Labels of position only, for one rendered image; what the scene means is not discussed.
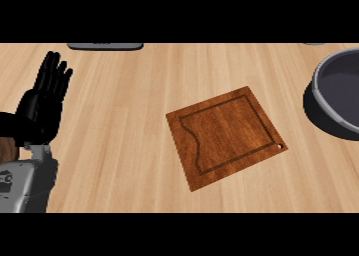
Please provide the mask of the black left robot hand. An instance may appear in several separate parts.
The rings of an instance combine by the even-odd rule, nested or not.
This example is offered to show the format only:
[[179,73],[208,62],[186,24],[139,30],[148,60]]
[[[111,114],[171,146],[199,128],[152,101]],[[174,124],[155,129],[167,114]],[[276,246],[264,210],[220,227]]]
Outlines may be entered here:
[[47,145],[55,139],[71,75],[72,69],[59,53],[49,51],[34,86],[21,97],[16,111],[0,112],[0,137],[12,138],[16,147]]

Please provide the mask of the brown wooden cutting board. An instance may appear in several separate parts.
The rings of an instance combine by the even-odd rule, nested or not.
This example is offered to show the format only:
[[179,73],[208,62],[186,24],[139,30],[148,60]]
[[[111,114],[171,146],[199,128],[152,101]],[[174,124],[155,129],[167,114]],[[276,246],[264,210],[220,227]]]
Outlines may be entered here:
[[167,113],[165,118],[189,191],[288,149],[248,87]]

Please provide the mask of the dark grey pot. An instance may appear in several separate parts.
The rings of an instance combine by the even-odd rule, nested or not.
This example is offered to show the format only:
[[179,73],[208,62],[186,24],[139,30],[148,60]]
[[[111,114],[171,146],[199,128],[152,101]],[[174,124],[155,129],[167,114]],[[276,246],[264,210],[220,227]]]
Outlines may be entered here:
[[319,62],[303,93],[311,124],[331,136],[359,141],[359,48],[347,48]]

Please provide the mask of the brown wooden round object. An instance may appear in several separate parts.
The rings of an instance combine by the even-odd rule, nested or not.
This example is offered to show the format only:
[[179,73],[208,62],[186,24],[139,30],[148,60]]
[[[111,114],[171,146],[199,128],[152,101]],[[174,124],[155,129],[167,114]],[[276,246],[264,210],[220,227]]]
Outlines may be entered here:
[[0,164],[19,158],[19,149],[12,138],[0,137]]

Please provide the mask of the grey flat appliance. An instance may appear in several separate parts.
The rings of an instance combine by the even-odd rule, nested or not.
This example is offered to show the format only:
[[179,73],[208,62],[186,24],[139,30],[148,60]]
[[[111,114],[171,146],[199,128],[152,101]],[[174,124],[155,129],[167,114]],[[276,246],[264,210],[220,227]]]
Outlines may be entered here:
[[143,47],[143,43],[66,43],[72,50],[88,51],[133,51]]

